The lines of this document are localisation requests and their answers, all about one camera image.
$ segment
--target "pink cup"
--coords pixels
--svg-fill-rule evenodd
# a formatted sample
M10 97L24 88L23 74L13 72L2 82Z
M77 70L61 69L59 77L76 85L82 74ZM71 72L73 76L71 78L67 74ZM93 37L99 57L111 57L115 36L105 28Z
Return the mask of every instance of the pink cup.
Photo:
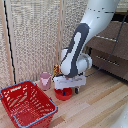
M51 87L51 74L43 72L40 74L40 88L48 90Z

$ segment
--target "wicker panel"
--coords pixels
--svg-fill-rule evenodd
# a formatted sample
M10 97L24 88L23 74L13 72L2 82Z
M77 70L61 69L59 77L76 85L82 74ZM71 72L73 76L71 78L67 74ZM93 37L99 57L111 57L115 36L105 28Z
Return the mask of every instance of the wicker panel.
M53 73L60 0L10 0L19 81Z
M5 33L0 15L0 88L11 85L11 76L9 71L9 60L6 51Z
M67 0L65 8L62 48L69 45L73 33L86 10L88 0Z
M128 0L120 0L117 8L124 8L128 10Z

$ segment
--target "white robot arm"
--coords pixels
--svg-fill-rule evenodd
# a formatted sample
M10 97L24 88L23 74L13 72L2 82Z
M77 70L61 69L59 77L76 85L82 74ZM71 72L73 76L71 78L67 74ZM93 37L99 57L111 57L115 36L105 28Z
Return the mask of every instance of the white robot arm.
M61 72L66 77L73 78L91 67L91 58L82 50L92 37L108 26L118 3L119 0L89 0L69 47L62 50Z

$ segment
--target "cabinet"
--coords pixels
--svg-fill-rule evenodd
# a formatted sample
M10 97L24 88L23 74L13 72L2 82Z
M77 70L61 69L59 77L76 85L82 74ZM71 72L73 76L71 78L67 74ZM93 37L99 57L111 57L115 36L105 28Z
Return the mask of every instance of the cabinet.
M111 21L108 27L92 38L86 46L92 48L93 65L101 67L113 50L121 22ZM128 23L125 22L116 48L102 69L128 80Z

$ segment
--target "red plastic basket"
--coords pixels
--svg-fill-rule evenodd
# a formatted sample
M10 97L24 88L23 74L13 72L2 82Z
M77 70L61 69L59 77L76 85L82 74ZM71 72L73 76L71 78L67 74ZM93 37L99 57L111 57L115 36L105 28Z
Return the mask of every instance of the red plastic basket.
M16 128L48 128L58 111L52 100L31 81L0 90L0 99Z

